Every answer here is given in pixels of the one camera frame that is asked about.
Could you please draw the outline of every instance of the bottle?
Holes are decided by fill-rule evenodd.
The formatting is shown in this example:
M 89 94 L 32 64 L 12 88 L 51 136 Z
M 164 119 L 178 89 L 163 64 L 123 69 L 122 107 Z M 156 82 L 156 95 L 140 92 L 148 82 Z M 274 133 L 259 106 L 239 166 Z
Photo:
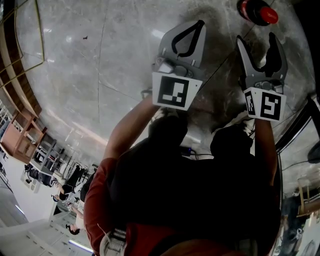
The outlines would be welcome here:
M 262 0 L 239 0 L 237 9 L 243 18 L 259 26 L 268 26 L 278 22 L 276 11 Z

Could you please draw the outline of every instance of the cable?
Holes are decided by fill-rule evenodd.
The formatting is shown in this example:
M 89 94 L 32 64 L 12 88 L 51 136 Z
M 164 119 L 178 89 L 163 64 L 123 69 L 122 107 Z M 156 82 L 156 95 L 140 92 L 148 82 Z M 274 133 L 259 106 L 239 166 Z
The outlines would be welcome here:
M 282 169 L 282 171 L 285 171 L 285 170 L 289 169 L 292 166 L 296 166 L 298 164 L 303 164 L 303 163 L 308 163 L 309 161 L 314 161 L 314 160 L 320 160 L 320 158 L 314 158 L 314 159 L 310 159 L 310 160 L 307 160 L 307 161 L 296 162 L 294 164 L 289 165 L 287 168 Z
M 28 176 L 28 178 L 30 179 L 29 170 L 25 170 L 25 171 L 24 171 L 24 174 L 26 174 L 26 175 Z
M 256 132 L 256 129 L 252 129 L 250 134 L 249 134 L 249 137 L 251 137 L 251 135 L 254 134 L 255 132 Z
M 196 159 L 196 160 L 199 160 L 199 157 L 198 157 L 197 152 L 196 152 L 195 150 L 193 150 L 193 149 L 191 149 L 190 151 L 191 151 L 191 152 L 194 152 L 194 154 L 190 154 L 190 156 L 195 156 L 195 159 Z
M 190 154 L 191 156 L 212 156 L 212 154 Z

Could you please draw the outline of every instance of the marble floor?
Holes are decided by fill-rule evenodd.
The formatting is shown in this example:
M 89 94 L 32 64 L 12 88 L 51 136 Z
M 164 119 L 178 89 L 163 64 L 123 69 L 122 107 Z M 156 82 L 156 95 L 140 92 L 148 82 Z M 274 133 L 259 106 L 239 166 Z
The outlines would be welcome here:
M 41 120 L 77 158 L 98 163 L 113 127 L 142 99 L 141 90 L 152 86 L 151 64 L 163 34 L 201 19 L 207 28 L 201 63 L 205 86 L 188 111 L 187 143 L 205 152 L 211 132 L 244 109 L 236 37 L 249 43 L 262 66 L 269 32 L 283 44 L 288 61 L 286 121 L 272 124 L 277 140 L 315 90 L 315 78 L 290 1 L 267 2 L 279 22 L 261 27 L 244 20 L 230 0 L 38 0 L 45 62 L 27 77 L 43 109 Z M 16 27 L 26 69 L 42 57 L 34 0 L 18 10 Z

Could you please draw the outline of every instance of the person in background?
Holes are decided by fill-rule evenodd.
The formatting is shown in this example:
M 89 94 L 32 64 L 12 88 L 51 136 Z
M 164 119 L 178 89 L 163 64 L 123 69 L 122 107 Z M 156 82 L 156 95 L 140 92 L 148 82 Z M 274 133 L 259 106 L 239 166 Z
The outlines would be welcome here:
M 80 230 L 86 230 L 84 225 L 84 202 L 80 200 L 78 207 L 76 208 L 72 203 L 69 205 L 72 211 L 76 214 L 75 223 L 71 225 L 65 225 L 69 229 L 72 235 L 79 234 Z
M 91 182 L 93 181 L 96 172 L 97 172 L 97 169 L 95 169 L 94 173 L 88 178 L 88 180 L 86 181 L 86 183 L 85 183 L 85 184 L 82 186 L 82 188 L 81 188 L 81 191 L 80 191 L 80 200 L 81 200 L 82 202 L 85 202 L 85 200 L 86 200 L 87 193 L 88 193 L 88 191 L 89 191 Z
M 55 183 L 55 186 L 59 188 L 59 195 L 51 195 L 53 201 L 58 202 L 59 200 L 65 201 L 69 198 L 69 195 L 73 192 L 76 192 L 76 184 L 78 179 L 82 177 L 86 169 L 80 169 L 80 166 L 77 165 L 71 177 L 66 181 L 64 185 L 61 185 L 59 182 Z
M 187 121 L 173 115 L 132 147 L 158 109 L 145 98 L 111 133 L 84 204 L 94 254 L 107 255 L 110 234 L 123 230 L 129 256 L 243 255 L 234 251 L 243 239 L 266 256 L 280 225 L 270 122 L 255 120 L 255 156 L 239 124 L 216 132 L 214 159 L 196 161 L 181 155 Z

